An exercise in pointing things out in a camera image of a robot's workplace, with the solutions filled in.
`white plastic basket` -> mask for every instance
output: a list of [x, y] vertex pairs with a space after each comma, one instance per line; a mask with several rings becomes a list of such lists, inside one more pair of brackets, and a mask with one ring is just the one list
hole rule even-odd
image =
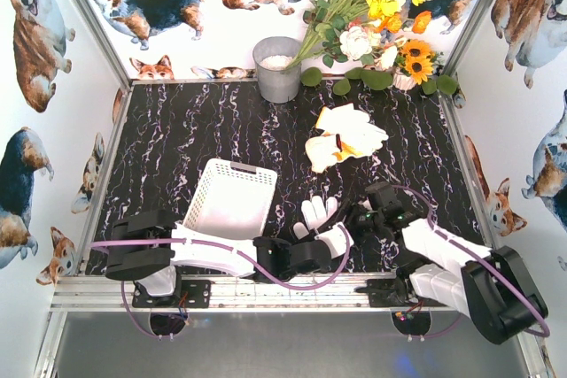
[[202, 234], [243, 240], [261, 236], [277, 173], [213, 158], [191, 200], [183, 225]]

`corgi wallpaper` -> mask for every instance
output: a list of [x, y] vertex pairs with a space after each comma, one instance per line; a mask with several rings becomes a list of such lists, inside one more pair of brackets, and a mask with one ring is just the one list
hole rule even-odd
[[494, 0], [457, 69], [487, 223], [523, 257], [549, 308], [549, 376], [567, 376], [566, 46], [567, 0]]
[[20, 377], [76, 266], [120, 83], [71, 0], [0, 0], [0, 13], [1, 375]]
[[[447, 58], [477, 0], [432, 0], [411, 5], [411, 21], [423, 9], [433, 22], [423, 35]], [[254, 76], [252, 49], [265, 37], [302, 39], [309, 0], [89, 0], [132, 79], [211, 79]], [[324, 73], [343, 73], [320, 58], [306, 61]]]

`black marble surface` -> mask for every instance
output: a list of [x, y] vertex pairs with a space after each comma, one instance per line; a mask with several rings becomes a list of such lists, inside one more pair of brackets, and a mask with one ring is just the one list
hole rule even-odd
[[[441, 227], [481, 243], [439, 102], [362, 86], [339, 97], [331, 88], [332, 81], [302, 88], [295, 100], [278, 105], [260, 97], [255, 81], [135, 86], [95, 240], [109, 238], [117, 219], [138, 212], [167, 208], [181, 220], [206, 162], [222, 158], [277, 172], [264, 235], [294, 240], [291, 227], [302, 219], [301, 201], [312, 195], [362, 199], [370, 183], [388, 180], [423, 192]], [[322, 107], [349, 102], [368, 112], [390, 139], [370, 158], [349, 158], [325, 174], [311, 172], [305, 142], [320, 133], [314, 124]], [[423, 211], [416, 198], [399, 198]], [[368, 238], [353, 248], [346, 269], [389, 270], [396, 252], [397, 246]], [[104, 271], [105, 255], [92, 251], [87, 274]]]

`white wall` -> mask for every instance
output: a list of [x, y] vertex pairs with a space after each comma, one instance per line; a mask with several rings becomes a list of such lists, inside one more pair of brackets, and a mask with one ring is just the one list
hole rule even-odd
[[26, 126], [43, 141], [55, 171], [52, 181], [35, 172], [29, 231], [38, 242], [37, 254], [29, 252], [24, 260], [17, 256], [0, 269], [0, 375], [5, 377], [32, 376], [53, 294], [53, 285], [35, 282], [53, 255], [50, 227], [61, 230], [75, 244], [79, 242], [86, 212], [72, 214], [71, 203], [82, 184], [95, 134], [100, 132], [108, 142], [113, 99], [120, 85], [70, 0], [57, 3], [66, 26], [76, 30], [65, 55], [73, 61], [73, 69], [70, 74], [58, 72], [56, 95], [47, 111], [39, 113], [26, 104], [16, 81], [12, 47], [15, 14], [10, 0], [0, 0], [0, 159], [8, 140]]
[[[567, 36], [567, 27], [563, 27]], [[567, 51], [536, 71], [532, 89], [524, 85], [525, 68], [517, 62], [511, 73], [505, 70], [507, 51], [508, 45], [496, 37], [487, 13], [458, 66], [467, 97], [459, 115], [465, 134], [476, 144], [490, 188], [497, 189], [509, 177], [512, 210], [528, 221], [525, 228], [501, 241], [524, 258], [548, 304], [550, 358], [557, 376], [567, 376], [567, 272], [557, 261], [558, 256], [567, 258], [567, 234], [540, 198], [525, 199], [521, 192], [529, 186], [526, 175], [533, 175], [536, 148], [563, 116]]]
[[[196, 76], [190, 71], [192, 66], [217, 69], [224, 66], [254, 68], [252, 48], [261, 39], [273, 35], [303, 39], [307, 27], [302, 20], [303, 11], [311, 6], [308, 0], [302, 0], [292, 4], [295, 8], [293, 15], [284, 16], [274, 4], [263, 5], [259, 10], [251, 12], [230, 10], [224, 7], [221, 0], [205, 0], [202, 6], [206, 17], [205, 31], [199, 41], [192, 41], [189, 28], [180, 25], [150, 37], [150, 48], [141, 51], [139, 44], [131, 43], [129, 36], [114, 30], [102, 18], [95, 4], [92, 1], [90, 4], [94, 7], [96, 15], [132, 78], [137, 77], [137, 72], [129, 63], [129, 58], [155, 64], [162, 55], [168, 54], [177, 79], [195, 78]], [[462, 23], [450, 35], [440, 35], [439, 33], [447, 28], [447, 22], [444, 18], [434, 20], [423, 35], [411, 34], [411, 36], [427, 40], [435, 50], [444, 51], [447, 58], [464, 27]], [[320, 58], [306, 61], [304, 67], [313, 65], [319, 66], [324, 72], [329, 70], [322, 64]], [[331, 71], [343, 73], [354, 66], [353, 63], [335, 64]]]

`sunflower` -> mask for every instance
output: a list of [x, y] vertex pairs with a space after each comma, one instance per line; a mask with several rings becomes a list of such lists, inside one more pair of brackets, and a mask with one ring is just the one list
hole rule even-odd
[[433, 64], [425, 57], [406, 57], [405, 68], [417, 84], [427, 81], [427, 77], [433, 74]]
[[401, 54], [409, 58], [425, 58], [431, 55], [431, 46], [421, 40], [410, 40], [404, 45]]

